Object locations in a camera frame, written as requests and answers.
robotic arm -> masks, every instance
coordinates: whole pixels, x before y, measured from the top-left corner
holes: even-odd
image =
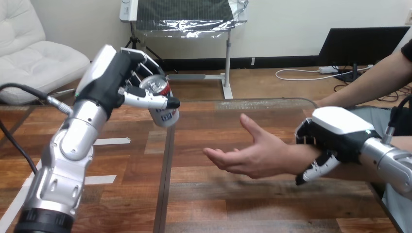
[[[353,162],[375,170],[394,190],[412,200],[412,154],[389,144],[396,117],[394,114],[381,139],[373,125],[344,108],[316,109],[296,130],[296,142],[315,144],[323,153],[296,177],[296,184],[328,174],[341,162]]]
[[[104,46],[76,90],[73,110],[58,100],[48,101],[68,117],[42,153],[37,172],[23,204],[15,233],[69,233],[94,157],[93,143],[114,108],[129,104],[142,108],[175,109],[173,97],[154,96],[132,86],[131,71],[143,77],[163,74],[161,68],[138,50]]]

aluminum can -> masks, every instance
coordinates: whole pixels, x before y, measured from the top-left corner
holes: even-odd
[[[144,80],[139,85],[140,88],[149,90],[154,96],[162,95],[173,97],[172,90],[168,80],[163,75],[152,75]],[[179,110],[177,109],[150,109],[150,115],[156,125],[167,128],[174,125],[179,119]]]

wall outlet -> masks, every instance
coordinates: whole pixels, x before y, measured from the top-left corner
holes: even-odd
[[[406,18],[406,25],[412,25],[412,9],[409,10],[408,17]]]

human hand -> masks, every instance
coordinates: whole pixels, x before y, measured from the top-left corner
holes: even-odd
[[[289,169],[293,166],[289,157],[289,145],[262,129],[245,114],[240,116],[240,123],[252,135],[252,146],[227,153],[220,149],[203,149],[203,153],[218,168],[253,179],[293,173]]]

baseboard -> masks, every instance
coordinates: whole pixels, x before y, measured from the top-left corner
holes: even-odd
[[[218,70],[225,69],[226,59],[165,59],[164,63],[156,60],[165,71],[170,70]],[[318,66],[318,56],[257,57],[252,65],[252,58],[232,58],[231,69],[314,67]]]

